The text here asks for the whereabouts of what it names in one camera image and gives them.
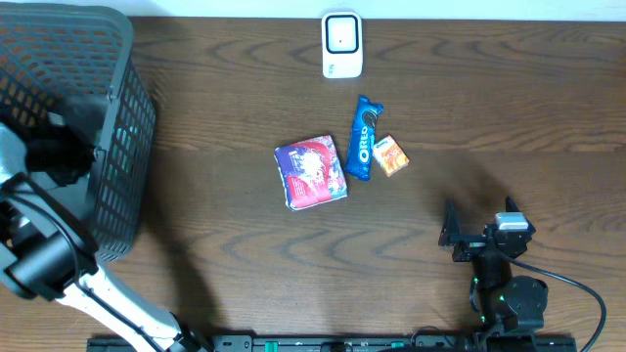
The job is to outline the orange Kleenex tissue pack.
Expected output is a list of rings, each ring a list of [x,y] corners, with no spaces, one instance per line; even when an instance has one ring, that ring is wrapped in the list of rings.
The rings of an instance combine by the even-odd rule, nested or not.
[[[375,160],[387,177],[406,167],[410,159],[391,135],[387,135],[373,146]]]

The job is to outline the blue Oreo cookie pack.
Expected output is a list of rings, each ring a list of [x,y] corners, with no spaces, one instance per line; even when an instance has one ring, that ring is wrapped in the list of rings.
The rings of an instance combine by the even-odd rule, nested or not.
[[[360,181],[369,181],[376,125],[383,105],[372,103],[364,95],[358,98],[349,138],[345,171]]]

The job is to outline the teal snack packet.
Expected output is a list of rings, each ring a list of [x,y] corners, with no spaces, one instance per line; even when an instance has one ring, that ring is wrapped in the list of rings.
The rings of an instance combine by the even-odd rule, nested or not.
[[[137,132],[138,129],[134,126],[127,129],[119,127],[114,134],[112,160],[125,173],[132,173],[134,170],[135,158],[139,151],[135,140]]]

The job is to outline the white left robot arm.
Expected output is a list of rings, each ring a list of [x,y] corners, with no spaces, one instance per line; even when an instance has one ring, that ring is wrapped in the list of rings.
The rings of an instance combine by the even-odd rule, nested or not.
[[[146,301],[98,260],[99,246],[84,224],[30,172],[59,172],[64,187],[86,174],[93,145],[66,125],[27,127],[1,115],[1,199],[35,229],[1,228],[1,282],[15,295],[42,297],[79,310],[137,351],[209,351],[211,344],[170,312]]]

